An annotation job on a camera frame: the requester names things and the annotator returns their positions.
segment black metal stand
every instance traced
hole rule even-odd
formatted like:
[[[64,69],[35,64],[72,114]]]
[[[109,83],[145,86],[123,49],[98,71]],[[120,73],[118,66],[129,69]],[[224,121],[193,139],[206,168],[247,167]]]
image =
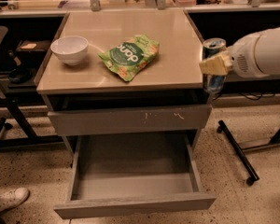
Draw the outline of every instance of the black metal stand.
[[[247,159],[244,154],[245,150],[257,150],[257,149],[264,149],[269,147],[280,147],[280,129],[276,132],[276,134],[272,138],[260,139],[256,141],[248,141],[244,143],[237,143],[233,138],[231,132],[225,125],[225,123],[221,120],[218,122],[219,127],[217,128],[218,133],[224,132],[226,137],[229,139],[231,145],[233,146],[236,154],[239,156],[240,160],[242,161],[243,165],[245,166],[246,170],[249,172],[250,177],[246,180],[246,183],[249,186],[252,186],[255,181],[259,180],[258,174],[255,172],[253,166]]]
[[[15,101],[6,99],[7,109],[13,118],[19,123],[22,130],[27,135],[27,138],[16,138],[16,139],[0,139],[0,148],[6,147],[22,147],[22,146],[30,146],[30,145],[45,145],[52,143],[60,143],[62,142],[62,138],[57,135],[47,135],[47,136],[38,136],[26,117],[22,114],[18,106],[15,104]],[[0,134],[4,130],[9,130],[12,128],[12,125],[6,123],[6,119],[0,119]]]

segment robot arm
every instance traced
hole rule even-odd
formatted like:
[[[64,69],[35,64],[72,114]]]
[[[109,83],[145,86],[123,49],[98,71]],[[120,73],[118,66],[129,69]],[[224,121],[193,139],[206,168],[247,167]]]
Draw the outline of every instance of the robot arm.
[[[207,75],[226,76],[230,70],[240,77],[280,75],[280,27],[246,35],[200,67]]]

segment terrazzo floor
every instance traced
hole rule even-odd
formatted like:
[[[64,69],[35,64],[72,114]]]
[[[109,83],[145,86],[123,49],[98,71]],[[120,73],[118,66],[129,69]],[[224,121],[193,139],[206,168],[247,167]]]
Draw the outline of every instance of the terrazzo floor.
[[[218,99],[194,156],[204,189],[217,199],[208,210],[62,220],[53,210],[66,198],[71,157],[63,145],[0,149],[0,193],[27,187],[29,199],[1,215],[7,224],[280,224],[280,147],[247,154],[260,181],[249,187],[248,174],[217,122],[224,120],[238,142],[271,137],[280,127],[280,99]],[[54,133],[47,118],[28,118],[40,135]],[[24,136],[14,128],[6,138]]]

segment person's foot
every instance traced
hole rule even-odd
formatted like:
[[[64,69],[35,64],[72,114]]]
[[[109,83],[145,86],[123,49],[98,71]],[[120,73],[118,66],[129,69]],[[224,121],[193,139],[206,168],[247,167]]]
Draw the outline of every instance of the person's foot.
[[[24,203],[29,197],[27,188],[18,188],[0,195],[0,212],[15,208]]]

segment bag of chips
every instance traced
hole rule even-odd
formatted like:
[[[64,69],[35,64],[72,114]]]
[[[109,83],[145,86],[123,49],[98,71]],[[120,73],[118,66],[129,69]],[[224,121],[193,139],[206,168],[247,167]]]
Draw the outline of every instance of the bag of chips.
[[[146,35],[136,35],[114,49],[100,53],[105,66],[123,80],[131,81],[159,53],[160,43]]]

